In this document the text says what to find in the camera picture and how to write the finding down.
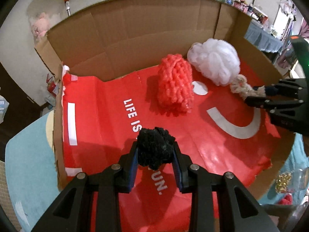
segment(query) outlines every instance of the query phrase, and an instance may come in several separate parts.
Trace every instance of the orange yarn bundle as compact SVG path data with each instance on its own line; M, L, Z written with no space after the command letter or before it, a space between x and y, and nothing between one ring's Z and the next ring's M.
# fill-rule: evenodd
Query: orange yarn bundle
M182 55L169 54L159 67L159 104L169 110L190 112L194 100L191 65Z

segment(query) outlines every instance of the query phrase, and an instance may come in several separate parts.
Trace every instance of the white mesh loofah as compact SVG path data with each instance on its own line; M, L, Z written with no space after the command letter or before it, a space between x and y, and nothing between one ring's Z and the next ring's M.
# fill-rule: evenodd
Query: white mesh loofah
M217 86L228 85L240 72L240 60L232 45L223 40L209 38L205 43L195 43L189 49L188 61L203 76Z

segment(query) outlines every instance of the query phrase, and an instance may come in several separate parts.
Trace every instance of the cardboard box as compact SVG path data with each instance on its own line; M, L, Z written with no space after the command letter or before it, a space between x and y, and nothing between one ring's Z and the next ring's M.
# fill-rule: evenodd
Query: cardboard box
M231 43L238 55L265 84L281 75L267 57L245 40L251 18L215 0L107 0L90 6L48 31L36 46L37 53L61 78L62 62L70 73L110 81L133 71L155 66L169 53L186 56L195 42L208 38ZM59 188L67 184L62 150L62 85L54 118L55 161ZM269 188L287 159L294 135L281 139L272 167L251 185L258 199Z

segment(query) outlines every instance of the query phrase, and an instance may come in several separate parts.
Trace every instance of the white curved logo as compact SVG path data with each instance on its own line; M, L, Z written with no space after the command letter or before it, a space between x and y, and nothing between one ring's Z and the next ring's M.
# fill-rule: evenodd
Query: white curved logo
M223 131L225 131L226 133L235 138L240 139L251 138L260 129L261 111L258 108L254 109L253 119L251 123L248 126L244 127L234 125L231 122L227 121L227 119L222 116L222 114L216 107L207 110L207 113Z

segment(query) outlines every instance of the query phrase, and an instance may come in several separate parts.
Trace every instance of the blue table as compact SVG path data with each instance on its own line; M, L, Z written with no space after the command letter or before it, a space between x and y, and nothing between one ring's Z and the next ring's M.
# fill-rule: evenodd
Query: blue table
M251 22L245 34L245 39L256 46L260 51L281 53L283 42L270 35L255 23Z
M31 231L59 194L52 132L53 112L50 112L21 131L7 144L8 189L16 216L25 232ZM291 171L299 164L309 166L302 136L297 134L289 158L281 171ZM303 196L304 191L294 193L294 204L300 204ZM273 185L259 203L273 204L282 197L282 194L276 194Z

